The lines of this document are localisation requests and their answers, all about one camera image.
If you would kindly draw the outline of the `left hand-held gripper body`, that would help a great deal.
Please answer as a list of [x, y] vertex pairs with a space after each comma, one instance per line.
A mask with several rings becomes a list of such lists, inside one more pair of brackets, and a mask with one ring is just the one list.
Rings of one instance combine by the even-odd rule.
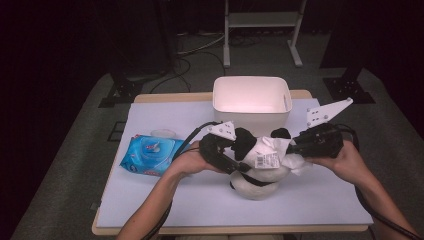
[[207, 134], [199, 142], [201, 156], [220, 171], [226, 171], [228, 162], [234, 161], [224, 154], [224, 139], [235, 141], [235, 127], [232, 121], [211, 122], [206, 125]]

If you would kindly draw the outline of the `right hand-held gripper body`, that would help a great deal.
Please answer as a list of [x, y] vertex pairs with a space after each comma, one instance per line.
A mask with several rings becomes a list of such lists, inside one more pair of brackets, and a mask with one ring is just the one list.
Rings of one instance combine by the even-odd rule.
[[354, 131], [343, 124], [332, 124], [330, 120], [353, 103], [347, 98], [327, 105], [309, 108], [306, 111], [307, 129], [301, 131], [293, 140], [300, 146], [299, 155], [309, 157], [335, 158], [343, 147], [343, 134], [349, 133], [354, 137]]

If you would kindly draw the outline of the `panda plush toy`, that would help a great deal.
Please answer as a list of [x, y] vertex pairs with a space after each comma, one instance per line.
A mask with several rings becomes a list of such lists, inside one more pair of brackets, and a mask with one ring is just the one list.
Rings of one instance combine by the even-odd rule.
[[237, 128], [231, 149], [243, 171], [230, 175], [231, 188], [250, 200], [264, 200], [276, 192], [280, 181], [290, 173], [283, 165], [290, 140], [285, 128], [273, 130], [270, 137], [255, 137], [248, 130]]

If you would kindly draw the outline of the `white storage bin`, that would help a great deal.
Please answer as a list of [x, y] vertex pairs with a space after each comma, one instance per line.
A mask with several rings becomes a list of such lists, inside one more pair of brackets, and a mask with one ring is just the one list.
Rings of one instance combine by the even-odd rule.
[[286, 81], [269, 76], [217, 78], [212, 105], [216, 121], [232, 121], [254, 136], [269, 136], [284, 127], [293, 108]]

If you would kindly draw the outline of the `blue wet wipes pack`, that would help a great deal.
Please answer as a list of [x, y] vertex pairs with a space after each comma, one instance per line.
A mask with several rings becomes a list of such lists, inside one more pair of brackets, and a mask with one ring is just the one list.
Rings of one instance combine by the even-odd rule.
[[178, 153], [188, 148], [184, 140], [135, 135], [120, 162], [125, 170], [143, 175], [161, 176]]

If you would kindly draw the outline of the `person's left hand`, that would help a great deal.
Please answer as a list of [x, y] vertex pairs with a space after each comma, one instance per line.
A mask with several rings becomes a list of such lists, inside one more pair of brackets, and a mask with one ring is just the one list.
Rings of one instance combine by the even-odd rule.
[[188, 175], [197, 174], [202, 171], [219, 170], [209, 164], [200, 154], [199, 141], [193, 142], [190, 147], [181, 153], [165, 171], [165, 177], [182, 179]]

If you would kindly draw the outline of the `person's right hand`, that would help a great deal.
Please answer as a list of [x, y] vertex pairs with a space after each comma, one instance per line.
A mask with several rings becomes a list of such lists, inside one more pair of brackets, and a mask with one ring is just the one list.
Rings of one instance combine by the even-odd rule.
[[335, 158], [309, 157], [306, 161], [326, 167], [342, 180], [356, 186], [363, 184], [371, 176], [358, 150], [348, 140], [343, 141], [343, 147]]

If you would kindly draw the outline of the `black stand base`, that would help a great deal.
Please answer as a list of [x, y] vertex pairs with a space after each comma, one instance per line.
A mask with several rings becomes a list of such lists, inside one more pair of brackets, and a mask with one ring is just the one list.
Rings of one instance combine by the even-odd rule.
[[323, 82], [333, 100], [352, 98], [355, 104], [374, 104], [369, 92], [363, 90], [358, 82], [361, 67], [348, 67], [340, 77], [324, 78]]
[[143, 88], [141, 80], [131, 80], [123, 70], [112, 69], [110, 72], [113, 85], [106, 97], [100, 103], [99, 108], [112, 108], [116, 104], [132, 103]]

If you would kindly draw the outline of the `wooden table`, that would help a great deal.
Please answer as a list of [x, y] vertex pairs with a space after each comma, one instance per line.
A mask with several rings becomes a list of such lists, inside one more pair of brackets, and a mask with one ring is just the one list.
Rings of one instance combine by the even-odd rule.
[[[117, 234], [156, 183], [120, 166], [131, 138], [168, 128], [187, 137], [213, 117], [210, 93], [143, 94], [131, 105], [115, 162], [92, 225], [96, 235]], [[372, 222], [352, 185], [330, 170], [314, 166], [286, 177], [278, 191], [262, 201], [235, 193], [224, 174], [204, 171], [182, 180], [163, 235], [283, 232], [355, 232]]]

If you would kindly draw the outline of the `white metal stand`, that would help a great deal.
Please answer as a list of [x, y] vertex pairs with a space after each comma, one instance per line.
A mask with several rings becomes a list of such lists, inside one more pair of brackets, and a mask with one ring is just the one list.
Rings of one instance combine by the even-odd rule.
[[231, 13], [229, 11], [229, 0], [225, 0], [224, 6], [224, 45], [223, 65], [231, 66], [229, 34], [235, 28], [278, 28], [292, 27], [293, 34], [287, 41], [293, 62], [296, 67], [302, 67], [303, 62], [297, 50], [297, 40], [303, 21], [307, 0], [301, 0], [297, 11], [291, 12], [253, 12], [253, 13]]

